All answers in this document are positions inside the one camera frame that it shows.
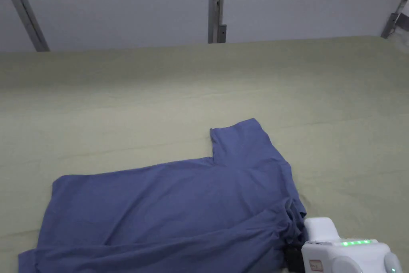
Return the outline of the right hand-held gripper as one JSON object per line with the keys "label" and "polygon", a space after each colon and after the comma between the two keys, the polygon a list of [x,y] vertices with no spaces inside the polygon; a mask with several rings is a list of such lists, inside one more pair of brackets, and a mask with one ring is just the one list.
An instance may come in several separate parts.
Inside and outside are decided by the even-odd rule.
{"label": "right hand-held gripper", "polygon": [[285,249],[290,273],[400,273],[389,245],[376,239],[341,238],[328,217],[304,221],[307,240]]}

